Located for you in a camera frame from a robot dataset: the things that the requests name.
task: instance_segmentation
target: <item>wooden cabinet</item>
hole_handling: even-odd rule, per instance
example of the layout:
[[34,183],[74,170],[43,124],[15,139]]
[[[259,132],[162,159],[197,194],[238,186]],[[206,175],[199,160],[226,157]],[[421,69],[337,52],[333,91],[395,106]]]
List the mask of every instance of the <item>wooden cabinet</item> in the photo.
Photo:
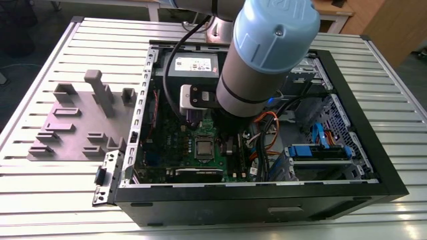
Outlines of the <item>wooden cabinet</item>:
[[347,0],[355,11],[341,33],[369,35],[393,67],[427,37],[427,0]]

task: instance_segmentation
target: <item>sticker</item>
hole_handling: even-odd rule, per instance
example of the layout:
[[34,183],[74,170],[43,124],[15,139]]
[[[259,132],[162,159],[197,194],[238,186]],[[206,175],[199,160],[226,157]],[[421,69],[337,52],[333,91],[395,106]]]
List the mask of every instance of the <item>sticker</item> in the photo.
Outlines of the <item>sticker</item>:
[[175,60],[175,71],[213,72],[211,59],[179,57]]
[[259,172],[259,170],[258,170],[255,167],[251,167],[249,173],[250,173],[251,175],[257,175],[258,172]]
[[350,16],[353,13],[351,12],[345,12],[345,11],[338,11],[337,14],[338,15],[349,15]]
[[202,100],[203,101],[210,101],[210,93],[207,91],[202,92]]

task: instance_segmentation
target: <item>black cable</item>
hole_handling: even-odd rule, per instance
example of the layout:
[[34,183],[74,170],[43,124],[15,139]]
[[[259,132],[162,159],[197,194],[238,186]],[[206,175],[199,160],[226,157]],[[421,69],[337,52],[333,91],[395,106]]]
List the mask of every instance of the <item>black cable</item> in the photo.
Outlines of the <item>black cable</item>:
[[[290,107],[297,104],[299,101],[307,99],[307,98],[325,98],[327,97],[330,94],[323,92],[323,93],[309,93],[305,94],[302,96],[298,96],[293,99],[290,99],[278,109],[277,111],[277,116],[278,118],[282,116],[282,114],[290,109]],[[266,150],[266,134],[267,131],[274,123],[275,117],[271,116],[269,119],[267,124],[265,125],[265,129],[261,131],[261,135],[259,135],[259,141],[258,141],[258,148],[257,148],[257,152],[258,152],[258,161],[262,161],[265,163],[265,175],[263,175],[263,180],[265,182],[269,181],[269,172],[270,172],[270,163],[269,163],[269,158],[267,158],[267,150]]]
[[[182,22],[181,25],[182,25],[182,28],[186,29],[187,32],[191,31],[191,30],[186,27],[185,22]],[[206,26],[206,28],[205,28],[203,30],[201,30],[201,31],[197,31],[195,34],[202,34],[202,33],[205,33],[205,32],[213,27],[213,25],[214,25],[214,17],[211,17],[210,23],[209,23],[209,25]]]
[[[261,148],[261,138],[258,138],[255,140],[255,149],[257,149],[257,152],[258,153],[262,153],[262,151],[259,151],[259,148]],[[265,170],[265,165],[263,165],[263,162],[262,162],[262,157],[258,156],[258,164],[257,164],[257,168],[258,168],[258,172],[257,172],[257,178],[255,178],[255,181],[257,182],[262,182],[263,181],[263,170]]]
[[165,91],[165,96],[167,99],[167,102],[173,108],[174,113],[177,114],[178,118],[186,122],[182,114],[181,114],[181,109],[178,107],[178,105],[175,104],[173,97],[171,97],[171,93],[169,90],[169,75],[170,75],[170,69],[171,69],[171,64],[174,61],[174,57],[175,54],[178,53],[183,43],[187,41],[187,39],[195,34],[195,32],[202,28],[202,26],[207,23],[207,21],[210,20],[211,16],[207,16],[203,21],[198,24],[198,26],[194,27],[194,29],[186,34],[186,36],[179,40],[179,42],[177,43],[171,56],[169,58],[167,61],[167,65],[166,65],[166,69],[165,69],[165,74],[163,74],[163,91]]

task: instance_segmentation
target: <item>green circuit board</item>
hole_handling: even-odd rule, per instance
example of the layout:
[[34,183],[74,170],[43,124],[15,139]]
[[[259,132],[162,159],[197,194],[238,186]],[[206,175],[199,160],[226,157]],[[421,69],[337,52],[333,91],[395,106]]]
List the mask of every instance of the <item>green circuit board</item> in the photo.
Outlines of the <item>green circuit board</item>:
[[239,165],[245,163],[241,159],[245,155],[238,154],[233,157],[222,155],[211,114],[206,114],[197,130],[190,130],[181,124],[169,107],[159,110],[159,115],[162,125],[153,133],[154,150],[146,150],[142,159],[145,164],[141,166],[145,166],[139,170],[139,175],[150,176],[150,179],[143,181],[163,183],[166,169],[170,168],[206,168],[223,171],[222,182],[247,182]]

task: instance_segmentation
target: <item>slotted metal surface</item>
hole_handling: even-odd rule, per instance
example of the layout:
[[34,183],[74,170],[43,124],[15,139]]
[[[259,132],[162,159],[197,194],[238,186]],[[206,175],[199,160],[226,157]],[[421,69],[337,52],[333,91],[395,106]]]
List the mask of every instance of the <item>slotted metal surface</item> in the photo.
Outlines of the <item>slotted metal surface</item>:
[[[86,18],[73,23],[0,136],[0,236],[97,239],[427,239],[426,114],[375,48],[359,36],[319,34],[331,51],[410,195],[331,221],[141,228],[118,207],[93,208],[98,162],[26,159],[58,83],[90,91],[87,69],[103,71],[114,92],[137,87],[149,40],[179,40],[177,23]],[[205,42],[203,34],[193,41]]]

